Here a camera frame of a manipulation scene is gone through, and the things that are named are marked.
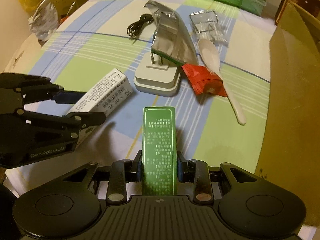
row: spoon handle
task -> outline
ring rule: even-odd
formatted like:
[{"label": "spoon handle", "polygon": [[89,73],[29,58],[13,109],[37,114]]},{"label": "spoon handle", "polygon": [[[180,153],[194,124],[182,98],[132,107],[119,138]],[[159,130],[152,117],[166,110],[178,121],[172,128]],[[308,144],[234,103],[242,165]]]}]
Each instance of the spoon handle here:
[{"label": "spoon handle", "polygon": [[229,102],[233,108],[233,111],[235,112],[238,123],[241,125],[245,125],[247,123],[247,119],[244,115],[242,106],[240,105],[238,100],[235,98],[233,92],[230,90],[230,88],[227,86],[226,83],[223,83],[223,87],[227,93],[227,96],[228,96]]}]

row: plaid tablecloth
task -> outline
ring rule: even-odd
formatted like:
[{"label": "plaid tablecloth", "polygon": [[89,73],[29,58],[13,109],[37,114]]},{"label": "plaid tablecloth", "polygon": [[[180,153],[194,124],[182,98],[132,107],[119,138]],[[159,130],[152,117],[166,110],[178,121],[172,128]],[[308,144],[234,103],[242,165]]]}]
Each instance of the plaid tablecloth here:
[{"label": "plaid tablecloth", "polygon": [[[130,40],[126,30],[141,14],[149,13],[143,7],[147,1],[90,0],[62,24],[26,69],[26,73],[50,77],[66,90],[87,91],[117,68],[128,77],[135,93],[75,152],[7,170],[19,194],[89,161],[110,165],[118,159],[134,158],[141,149],[145,106],[175,107],[177,149],[186,159],[204,160],[210,166],[231,162],[254,172],[268,111],[273,21],[212,0],[155,0],[176,10],[190,32],[190,13],[203,9],[217,12],[229,40],[228,48],[218,48],[221,73],[244,108],[247,124],[241,126],[227,98],[195,96],[185,78],[177,95],[171,98],[135,89],[134,72],[143,55],[150,52],[156,26],[147,26],[137,41]],[[71,105],[46,101],[26,108],[63,115]]]}]

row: white plastic wrapper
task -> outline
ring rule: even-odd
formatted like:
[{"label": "white plastic wrapper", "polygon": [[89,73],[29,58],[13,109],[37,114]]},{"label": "white plastic wrapper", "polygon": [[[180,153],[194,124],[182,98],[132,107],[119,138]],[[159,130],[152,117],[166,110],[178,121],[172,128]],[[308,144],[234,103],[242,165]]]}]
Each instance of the white plastic wrapper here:
[{"label": "white plastic wrapper", "polygon": [[41,41],[47,41],[59,26],[57,9],[51,0],[43,0],[35,14],[29,18],[30,31]]}]

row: black cable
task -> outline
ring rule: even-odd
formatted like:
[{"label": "black cable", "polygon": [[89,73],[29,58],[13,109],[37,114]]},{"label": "black cable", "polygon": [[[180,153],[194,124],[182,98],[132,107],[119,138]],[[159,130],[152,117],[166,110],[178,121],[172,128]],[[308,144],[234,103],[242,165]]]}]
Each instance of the black cable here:
[{"label": "black cable", "polygon": [[153,17],[151,14],[147,14],[147,13],[142,14],[140,17],[140,20],[138,20],[137,22],[134,22],[128,26],[127,34],[131,38],[137,37],[141,33],[142,27],[145,23],[146,24],[153,23]]}]

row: red snack packet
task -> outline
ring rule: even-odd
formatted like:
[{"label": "red snack packet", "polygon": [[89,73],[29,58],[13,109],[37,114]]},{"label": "red snack packet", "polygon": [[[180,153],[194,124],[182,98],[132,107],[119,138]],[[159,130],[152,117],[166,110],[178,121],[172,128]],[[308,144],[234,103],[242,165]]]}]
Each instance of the red snack packet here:
[{"label": "red snack packet", "polygon": [[210,72],[206,67],[185,64],[182,66],[182,69],[187,75],[196,95],[205,92],[211,95],[227,97],[222,80],[217,74]]}]

